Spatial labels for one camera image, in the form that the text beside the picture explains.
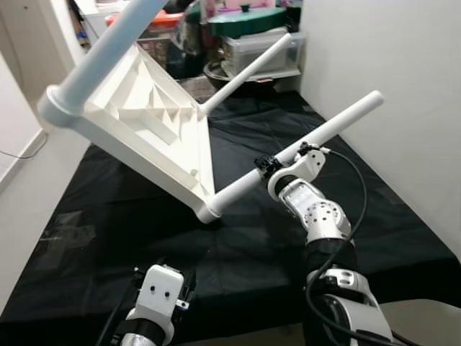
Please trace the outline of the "black wok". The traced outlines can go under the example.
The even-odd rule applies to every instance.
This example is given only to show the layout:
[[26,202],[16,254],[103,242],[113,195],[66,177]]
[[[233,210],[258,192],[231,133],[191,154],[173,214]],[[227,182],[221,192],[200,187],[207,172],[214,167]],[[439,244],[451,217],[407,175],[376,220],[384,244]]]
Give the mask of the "black wok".
[[[203,73],[210,80],[212,86],[215,89],[223,88],[231,81],[231,76],[229,76],[221,63],[218,61],[209,62],[204,68]],[[279,79],[275,78],[266,78],[266,79],[257,79],[257,80],[248,80],[247,82],[238,86],[234,90],[234,93],[254,93],[254,92],[267,92],[268,89],[273,89],[277,85]]]

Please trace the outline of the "white plastic children table top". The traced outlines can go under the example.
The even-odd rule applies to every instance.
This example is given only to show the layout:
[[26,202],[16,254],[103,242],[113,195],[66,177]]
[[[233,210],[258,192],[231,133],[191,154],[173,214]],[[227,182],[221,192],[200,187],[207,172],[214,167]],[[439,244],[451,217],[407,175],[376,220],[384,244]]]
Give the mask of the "white plastic children table top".
[[67,111],[49,86],[37,118],[72,130],[212,222],[216,195],[210,112],[138,44],[132,44],[81,109]]

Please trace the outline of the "green pot lid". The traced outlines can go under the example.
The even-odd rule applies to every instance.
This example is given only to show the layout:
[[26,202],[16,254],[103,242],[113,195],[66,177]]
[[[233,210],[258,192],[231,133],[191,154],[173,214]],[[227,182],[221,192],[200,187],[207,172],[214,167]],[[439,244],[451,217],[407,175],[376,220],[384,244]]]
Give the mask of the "green pot lid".
[[253,9],[250,4],[243,4],[241,10],[216,14],[207,21],[211,35],[221,37],[240,37],[254,35],[286,23],[286,10],[280,7],[259,7]]

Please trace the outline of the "clear plastic storage box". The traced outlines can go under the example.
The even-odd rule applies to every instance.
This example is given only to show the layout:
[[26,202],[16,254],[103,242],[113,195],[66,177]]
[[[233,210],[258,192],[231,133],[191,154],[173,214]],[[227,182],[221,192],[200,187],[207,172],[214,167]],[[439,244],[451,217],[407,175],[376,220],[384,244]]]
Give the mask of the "clear plastic storage box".
[[[227,73],[228,78],[234,78],[237,73],[250,66],[254,60],[262,56],[287,33],[283,27],[277,27],[269,32],[241,37],[222,37],[223,61],[220,63],[221,68]],[[300,75],[297,60],[300,58],[302,44],[303,33],[291,33],[291,41],[287,46],[264,63],[257,72],[254,72],[249,81],[290,78]]]

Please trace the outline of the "black bag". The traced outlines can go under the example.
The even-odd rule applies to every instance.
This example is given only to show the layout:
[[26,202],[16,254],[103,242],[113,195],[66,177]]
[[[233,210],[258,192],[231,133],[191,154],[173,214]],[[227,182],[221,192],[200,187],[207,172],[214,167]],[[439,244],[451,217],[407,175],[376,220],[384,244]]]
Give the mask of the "black bag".
[[167,55],[167,71],[174,79],[188,79],[203,73],[205,52],[199,11],[187,11],[171,32]]

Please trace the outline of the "white plastic table leg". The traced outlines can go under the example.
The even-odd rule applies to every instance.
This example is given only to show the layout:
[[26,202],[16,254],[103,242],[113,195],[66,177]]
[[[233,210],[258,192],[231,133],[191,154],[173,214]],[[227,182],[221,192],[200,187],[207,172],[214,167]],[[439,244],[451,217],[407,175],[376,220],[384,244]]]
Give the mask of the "white plastic table leg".
[[166,3],[168,0],[129,0],[62,84],[47,86],[37,102],[37,116],[57,128],[82,116],[90,96]]
[[285,35],[281,36],[266,50],[266,52],[258,56],[257,59],[251,63],[251,65],[245,67],[245,69],[237,73],[234,78],[232,78],[225,86],[222,86],[222,88],[218,89],[217,92],[212,95],[210,99],[208,99],[205,103],[201,103],[201,105],[198,106],[198,111],[200,112],[201,116],[208,116],[211,112],[213,112],[214,109],[224,101],[224,99],[227,99],[229,96],[231,96],[234,91],[239,89],[241,85],[247,82],[247,80],[250,79],[254,73],[266,65],[266,63],[273,59],[273,57],[281,52],[281,50],[286,49],[291,42],[291,33],[286,33]]
[[[302,136],[290,145],[287,145],[281,151],[272,154],[270,157],[273,161],[278,161],[280,164],[289,165],[295,161],[297,152],[304,147],[313,145],[314,147],[322,147],[329,139],[339,135],[341,132],[349,128],[350,125],[355,124],[369,113],[375,111],[379,106],[383,105],[385,97],[379,90],[372,90],[372,92],[363,96],[359,101],[346,107],[337,115],[324,122],[322,125],[317,126],[311,132]],[[259,187],[260,182],[263,180],[263,172],[256,165],[251,164],[251,170],[245,172],[236,180],[225,185],[220,190],[217,190],[210,198],[205,198],[205,204],[202,207],[195,207],[195,216],[198,221],[212,222],[221,217],[222,213],[228,205],[233,204],[235,201],[243,197],[249,190]]]

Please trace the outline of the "clear plastic wrap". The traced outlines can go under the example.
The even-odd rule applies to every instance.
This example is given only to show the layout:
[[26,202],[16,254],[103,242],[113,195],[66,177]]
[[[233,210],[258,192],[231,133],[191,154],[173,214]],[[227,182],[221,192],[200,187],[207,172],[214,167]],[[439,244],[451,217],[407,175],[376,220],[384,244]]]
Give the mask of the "clear plastic wrap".
[[55,214],[42,232],[39,242],[50,250],[65,251],[85,247],[97,237],[97,229],[77,210]]

